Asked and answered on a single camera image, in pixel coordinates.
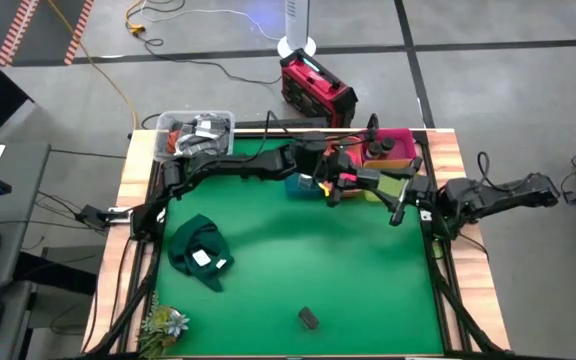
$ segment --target concrete floor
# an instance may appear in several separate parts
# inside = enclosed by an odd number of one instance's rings
[[[92,55],[145,54],[123,28],[132,1],[97,0],[84,44]],[[405,0],[416,44],[576,39],[572,0]],[[282,33],[282,1],[188,0],[188,9],[249,11],[267,33]],[[397,45],[402,33],[391,0],[313,1],[311,34],[321,45]],[[135,17],[136,22],[143,22]],[[189,14],[148,26],[166,40],[162,52],[274,47],[245,18]],[[455,128],[471,177],[478,151],[492,160],[491,177],[506,181],[541,172],[556,184],[576,152],[576,47],[419,53],[437,127]],[[423,126],[405,53],[327,55],[318,60],[355,87],[355,123],[376,112],[382,126]],[[273,80],[277,58],[220,60],[230,72]],[[296,116],[279,86],[230,81],[212,67],[166,62],[103,65],[133,99],[141,117],[163,110],[227,109],[238,121],[266,110]],[[87,65],[6,68],[41,108],[7,126],[0,140],[46,140],[53,147],[124,154],[130,114]],[[52,154],[42,189],[79,203],[113,203],[121,161]],[[42,219],[53,215],[35,214]],[[482,221],[493,278],[512,348],[520,354],[576,358],[576,206],[517,209]],[[97,235],[31,227],[28,242],[47,246],[102,245]],[[31,357],[74,355],[81,337],[41,334]]]

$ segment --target green tablecloth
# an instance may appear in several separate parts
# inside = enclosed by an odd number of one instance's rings
[[[286,140],[269,139],[266,148]],[[261,140],[236,140],[254,154]],[[173,269],[170,237],[203,214],[224,235],[234,266],[216,293]],[[168,206],[156,289],[190,318],[169,355],[441,354],[419,216],[388,225],[381,203],[360,195],[328,208],[286,196],[283,182],[209,178]],[[297,314],[319,318],[307,330]]]

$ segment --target wooden table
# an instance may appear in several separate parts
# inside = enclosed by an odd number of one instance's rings
[[[359,130],[361,129],[348,129],[347,131]],[[263,132],[263,130],[245,131]],[[452,178],[464,177],[466,174],[454,130],[432,129],[425,131],[428,135],[429,148],[438,185],[442,186],[447,180]],[[150,169],[152,167],[152,149],[154,147],[155,135],[156,132],[152,130],[137,130],[133,132],[128,155],[124,163],[116,206],[132,207],[142,204],[145,201],[150,179]],[[477,225],[467,225],[462,229],[462,232],[482,243],[481,232]],[[93,313],[91,309],[84,339],[88,337],[90,331],[93,333],[90,344],[87,349],[83,349],[84,351],[94,347],[108,331],[111,320],[114,321],[111,313],[115,300],[115,292],[117,290],[120,261],[128,235],[129,227],[125,225],[114,226],[108,233],[104,258],[101,263],[101,269],[99,270],[97,319],[95,321],[95,327],[92,329]],[[119,298],[114,318],[119,315],[125,305],[136,247],[135,242],[128,244],[127,256],[121,266]],[[141,278],[145,275],[150,263],[150,254],[151,248],[147,248],[141,264]],[[508,349],[508,338],[485,254],[467,241],[458,238],[453,242],[452,256],[464,306],[493,342],[502,348]],[[459,341],[454,312],[446,301],[444,301],[444,305],[452,346],[454,349],[460,349],[461,343]],[[143,301],[135,311],[131,322],[127,346],[128,351],[135,351],[137,348],[136,340],[142,315]]]

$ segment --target green cloth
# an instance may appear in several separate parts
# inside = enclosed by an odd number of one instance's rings
[[[203,266],[193,256],[202,250],[210,258],[210,262]],[[217,225],[201,214],[177,229],[168,249],[168,260],[173,268],[196,277],[217,292],[223,291],[219,275],[235,262]]]

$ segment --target red power station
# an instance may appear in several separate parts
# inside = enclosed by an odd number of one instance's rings
[[[299,49],[281,59],[286,102],[308,117],[325,117],[333,128],[350,127],[357,95],[321,64]]]

